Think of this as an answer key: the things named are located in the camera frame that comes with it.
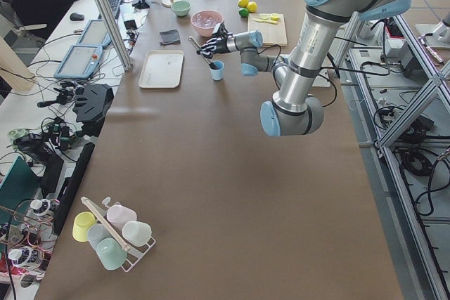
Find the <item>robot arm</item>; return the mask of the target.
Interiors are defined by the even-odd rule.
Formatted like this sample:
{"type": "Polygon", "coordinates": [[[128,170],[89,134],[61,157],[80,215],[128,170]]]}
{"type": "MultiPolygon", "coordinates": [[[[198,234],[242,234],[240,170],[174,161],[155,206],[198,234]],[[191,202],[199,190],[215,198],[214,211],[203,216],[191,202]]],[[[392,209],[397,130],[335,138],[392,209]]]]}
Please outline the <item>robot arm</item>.
{"type": "Polygon", "coordinates": [[[271,72],[278,90],[262,103],[260,120],[266,135],[272,137],[305,135],[315,132],[323,122],[321,102],[309,91],[340,26],[353,13],[359,19],[380,20],[406,12],[411,0],[304,0],[305,16],[299,41],[289,56],[262,56],[262,33],[240,34],[219,25],[213,37],[197,53],[205,58],[214,54],[239,52],[241,72],[246,76],[271,72]]]}

